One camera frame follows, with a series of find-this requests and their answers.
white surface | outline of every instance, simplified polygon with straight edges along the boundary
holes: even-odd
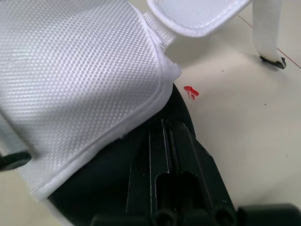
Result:
[[[282,34],[281,27],[280,35],[298,56],[299,41],[291,37],[301,35],[301,8],[288,1],[294,9],[282,21],[291,29]],[[146,9],[141,0],[131,2]],[[174,43],[167,54],[183,68],[176,85],[235,206],[290,202],[301,208],[301,69],[288,59],[285,70],[262,64],[252,28],[239,17],[213,36]],[[195,101],[187,85],[200,93]],[[4,226],[59,225],[15,172],[0,174],[0,219]]]

white padded strap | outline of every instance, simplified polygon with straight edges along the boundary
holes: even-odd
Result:
[[[165,50],[179,35],[209,35],[252,1],[255,47],[264,61],[284,68],[277,52],[282,0],[148,0],[144,18]]]
[[[263,60],[285,68],[285,61],[277,52],[281,3],[281,0],[253,0],[253,39]]]

black plastic buckle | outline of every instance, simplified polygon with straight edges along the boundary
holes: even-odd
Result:
[[[26,151],[13,153],[6,156],[0,155],[0,172],[14,170],[18,167],[26,165],[32,157]]]
[[[261,59],[263,62],[267,62],[268,64],[273,65],[273,66],[275,66],[275,67],[278,67],[278,68],[280,68],[280,69],[285,69],[285,67],[286,67],[285,58],[283,58],[283,57],[282,57],[281,59],[282,59],[284,65],[283,65],[281,62],[279,62],[279,61],[277,61],[277,62],[269,61],[268,59],[264,58],[263,56],[260,56],[260,59]]]

